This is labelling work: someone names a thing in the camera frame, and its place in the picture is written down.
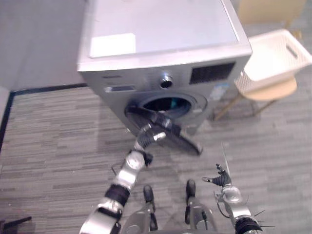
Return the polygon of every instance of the laundry basket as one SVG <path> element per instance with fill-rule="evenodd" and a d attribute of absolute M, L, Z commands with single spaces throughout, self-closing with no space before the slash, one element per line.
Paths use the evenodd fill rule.
<path fill-rule="evenodd" d="M 309 52 L 285 29 L 249 38 L 253 54 L 235 81 L 241 93 L 293 77 L 312 64 Z"/>

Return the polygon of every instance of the white label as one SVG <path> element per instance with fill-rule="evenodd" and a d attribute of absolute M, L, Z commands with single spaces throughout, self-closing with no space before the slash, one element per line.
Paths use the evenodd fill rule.
<path fill-rule="evenodd" d="M 91 40 L 90 57 L 124 55 L 136 52 L 136 36 L 133 33 L 95 37 Z"/>
<path fill-rule="evenodd" d="M 209 98 L 214 101 L 219 101 L 222 96 L 225 94 L 225 92 L 228 90 L 230 85 L 228 83 L 220 83 L 216 84 L 210 93 Z"/>

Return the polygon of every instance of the black baseboard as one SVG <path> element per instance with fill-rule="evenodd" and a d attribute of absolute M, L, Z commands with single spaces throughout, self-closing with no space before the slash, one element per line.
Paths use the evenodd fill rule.
<path fill-rule="evenodd" d="M 9 98 L 8 98 L 8 101 L 6 103 L 6 107 L 5 107 L 5 110 L 3 113 L 1 126 L 0 126 L 0 153 L 1 153 L 1 149 L 2 149 L 4 133 L 5 133 L 6 125 L 7 125 L 8 120 L 9 120 L 14 96 L 24 95 L 24 94 L 49 92 L 49 91 L 62 90 L 62 89 L 80 88 L 80 87 L 86 87 L 86 86 L 88 86 L 86 83 L 79 83 L 79 84 L 60 85 L 60 86 L 35 88 L 35 89 L 16 90 L 16 91 L 10 92 L 10 95 L 9 95 Z"/>
<path fill-rule="evenodd" d="M 60 86 L 51 86 L 51 87 L 44 87 L 44 88 L 35 88 L 35 89 L 24 89 L 24 90 L 17 90 L 13 91 L 15 95 L 23 95 L 23 94 L 33 94 L 33 93 L 42 93 L 42 92 L 49 92 L 55 90 L 62 90 L 62 89 L 73 89 L 73 88 L 81 88 L 88 86 L 86 83 L 79 83 L 79 84 L 68 84 L 68 85 L 60 85 Z"/>

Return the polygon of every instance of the white wall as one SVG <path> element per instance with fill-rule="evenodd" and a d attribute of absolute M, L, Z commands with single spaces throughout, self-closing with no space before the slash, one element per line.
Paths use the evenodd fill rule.
<path fill-rule="evenodd" d="M 0 0 L 0 85 L 83 82 L 76 72 L 84 0 Z"/>
<path fill-rule="evenodd" d="M 2 122 L 2 117 L 9 95 L 10 91 L 0 86 L 0 124 Z"/>

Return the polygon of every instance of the basket handle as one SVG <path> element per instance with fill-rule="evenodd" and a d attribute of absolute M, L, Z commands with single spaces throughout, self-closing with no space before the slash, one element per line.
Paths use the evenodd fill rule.
<path fill-rule="evenodd" d="M 288 44 L 286 44 L 286 49 L 295 57 L 295 59 L 298 58 L 298 54 Z"/>

